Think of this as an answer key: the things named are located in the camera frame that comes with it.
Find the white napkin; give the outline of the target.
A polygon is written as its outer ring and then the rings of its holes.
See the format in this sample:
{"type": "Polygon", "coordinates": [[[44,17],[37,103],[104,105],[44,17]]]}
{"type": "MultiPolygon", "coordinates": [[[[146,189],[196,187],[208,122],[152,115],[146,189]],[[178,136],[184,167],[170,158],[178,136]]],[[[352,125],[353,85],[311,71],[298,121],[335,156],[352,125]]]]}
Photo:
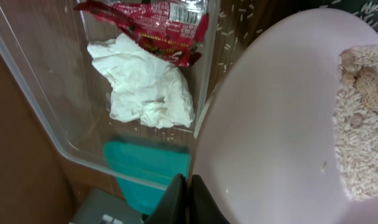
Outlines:
{"type": "Polygon", "coordinates": [[[187,80],[175,65],[142,49],[126,34],[90,42],[92,65],[110,86],[110,118],[150,128],[190,127],[195,118],[187,80]]]}

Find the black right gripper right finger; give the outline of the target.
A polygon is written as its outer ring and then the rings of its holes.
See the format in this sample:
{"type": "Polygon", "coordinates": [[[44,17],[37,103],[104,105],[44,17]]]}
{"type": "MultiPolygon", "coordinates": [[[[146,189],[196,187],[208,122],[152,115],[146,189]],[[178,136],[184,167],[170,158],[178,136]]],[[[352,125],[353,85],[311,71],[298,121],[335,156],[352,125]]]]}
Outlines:
{"type": "Polygon", "coordinates": [[[189,188],[189,223],[230,224],[219,210],[200,175],[193,175],[189,188]]]}

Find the large white plate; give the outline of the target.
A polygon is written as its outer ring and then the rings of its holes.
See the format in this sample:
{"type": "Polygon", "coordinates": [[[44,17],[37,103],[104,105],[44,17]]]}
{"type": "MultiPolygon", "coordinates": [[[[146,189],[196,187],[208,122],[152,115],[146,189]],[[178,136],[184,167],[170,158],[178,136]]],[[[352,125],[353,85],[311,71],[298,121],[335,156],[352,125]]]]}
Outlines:
{"type": "Polygon", "coordinates": [[[378,45],[337,9],[264,31],[215,88],[197,137],[200,175],[230,223],[378,223],[378,197],[349,200],[334,155],[339,54],[378,45]]]}

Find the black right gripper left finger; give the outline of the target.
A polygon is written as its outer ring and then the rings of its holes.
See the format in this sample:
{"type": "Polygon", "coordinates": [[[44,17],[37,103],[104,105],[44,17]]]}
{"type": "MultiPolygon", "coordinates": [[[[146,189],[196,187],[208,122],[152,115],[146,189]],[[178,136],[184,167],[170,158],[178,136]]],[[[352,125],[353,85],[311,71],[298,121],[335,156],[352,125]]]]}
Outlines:
{"type": "Polygon", "coordinates": [[[186,178],[182,174],[177,174],[144,224],[185,224],[186,196],[186,178]]]}

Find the red snack wrapper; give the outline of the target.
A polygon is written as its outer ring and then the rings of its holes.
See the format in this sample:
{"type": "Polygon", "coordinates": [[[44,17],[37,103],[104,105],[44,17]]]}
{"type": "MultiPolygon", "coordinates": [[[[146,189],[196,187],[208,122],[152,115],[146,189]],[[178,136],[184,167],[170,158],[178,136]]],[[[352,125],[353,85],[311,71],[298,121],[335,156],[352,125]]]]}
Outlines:
{"type": "Polygon", "coordinates": [[[178,67],[194,65],[209,26],[206,6],[185,1],[153,3],[84,1],[74,9],[117,26],[142,49],[178,67]]]}

